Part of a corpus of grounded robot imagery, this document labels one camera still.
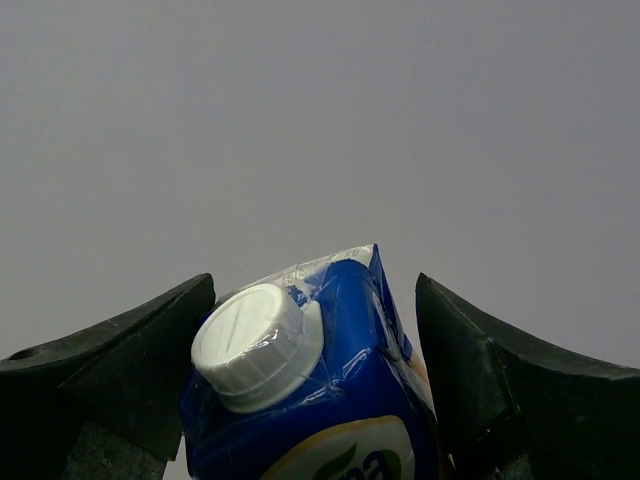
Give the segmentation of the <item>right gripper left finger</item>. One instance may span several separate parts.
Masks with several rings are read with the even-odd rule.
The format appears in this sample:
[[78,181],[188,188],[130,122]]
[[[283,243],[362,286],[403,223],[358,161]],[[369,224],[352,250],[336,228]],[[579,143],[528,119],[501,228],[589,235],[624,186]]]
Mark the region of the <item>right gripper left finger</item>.
[[4,479],[160,479],[175,460],[178,403],[211,274],[1,362]]

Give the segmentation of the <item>pineapple juice carton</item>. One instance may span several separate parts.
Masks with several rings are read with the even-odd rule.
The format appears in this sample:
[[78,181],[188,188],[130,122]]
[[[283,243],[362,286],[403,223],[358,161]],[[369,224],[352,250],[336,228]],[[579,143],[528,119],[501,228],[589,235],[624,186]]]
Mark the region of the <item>pineapple juice carton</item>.
[[190,356],[179,410],[193,479],[455,475],[374,244],[220,300]]

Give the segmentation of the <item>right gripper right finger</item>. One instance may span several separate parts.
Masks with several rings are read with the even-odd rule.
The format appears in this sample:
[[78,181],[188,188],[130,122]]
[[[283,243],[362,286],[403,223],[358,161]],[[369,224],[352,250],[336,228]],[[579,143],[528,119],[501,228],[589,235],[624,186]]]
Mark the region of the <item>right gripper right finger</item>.
[[638,478],[638,369],[535,337],[425,274],[415,303],[458,478]]

